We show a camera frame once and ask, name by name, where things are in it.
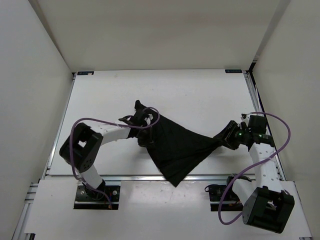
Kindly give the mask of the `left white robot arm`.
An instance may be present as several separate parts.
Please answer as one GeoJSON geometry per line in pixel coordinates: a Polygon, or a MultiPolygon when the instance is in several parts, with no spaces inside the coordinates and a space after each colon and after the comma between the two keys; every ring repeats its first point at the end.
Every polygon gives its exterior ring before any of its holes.
{"type": "Polygon", "coordinates": [[[89,126],[81,122],[71,130],[59,155],[71,166],[75,177],[84,183],[87,194],[93,200],[100,200],[105,194],[105,183],[94,166],[100,147],[118,140],[135,138],[151,127],[117,123],[89,126]]]}

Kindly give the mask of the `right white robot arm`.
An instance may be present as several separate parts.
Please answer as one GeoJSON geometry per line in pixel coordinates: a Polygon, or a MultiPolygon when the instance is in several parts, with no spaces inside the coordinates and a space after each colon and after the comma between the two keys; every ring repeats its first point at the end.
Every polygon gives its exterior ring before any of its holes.
{"type": "Polygon", "coordinates": [[[295,206],[292,195],[281,185],[273,158],[276,155],[273,137],[267,134],[267,121],[252,115],[241,123],[230,121],[221,132],[222,145],[236,150],[247,147],[253,162],[255,181],[241,174],[229,178],[224,193],[242,204],[244,224],[281,234],[295,206]]]}

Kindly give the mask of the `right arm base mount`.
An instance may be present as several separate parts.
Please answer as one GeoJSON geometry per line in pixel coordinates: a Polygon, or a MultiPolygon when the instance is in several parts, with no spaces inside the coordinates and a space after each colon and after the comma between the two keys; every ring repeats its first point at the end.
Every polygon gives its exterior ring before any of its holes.
{"type": "MultiPolygon", "coordinates": [[[[222,212],[242,212],[250,216],[258,208],[260,200],[255,191],[255,184],[252,182],[241,182],[237,180],[232,187],[226,192],[222,202],[222,212]]],[[[223,193],[227,189],[226,185],[211,184],[205,188],[209,194],[212,212],[219,210],[219,203],[222,200],[223,193]]]]}

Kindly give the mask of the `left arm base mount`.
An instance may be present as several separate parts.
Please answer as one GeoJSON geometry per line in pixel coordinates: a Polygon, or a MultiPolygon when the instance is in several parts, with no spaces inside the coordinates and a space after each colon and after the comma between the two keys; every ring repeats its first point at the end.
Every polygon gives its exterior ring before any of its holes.
{"type": "Polygon", "coordinates": [[[106,185],[104,192],[111,202],[101,193],[91,192],[84,185],[78,185],[75,193],[73,208],[75,210],[118,210],[121,186],[106,185]]]}

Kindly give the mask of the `black pleated skirt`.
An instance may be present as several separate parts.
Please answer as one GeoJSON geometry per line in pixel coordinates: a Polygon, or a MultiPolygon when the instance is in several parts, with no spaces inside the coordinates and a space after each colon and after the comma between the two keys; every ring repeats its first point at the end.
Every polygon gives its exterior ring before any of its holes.
{"type": "Polygon", "coordinates": [[[155,147],[145,148],[164,178],[177,187],[198,164],[224,145],[224,129],[208,137],[160,116],[153,126],[155,147]]]}

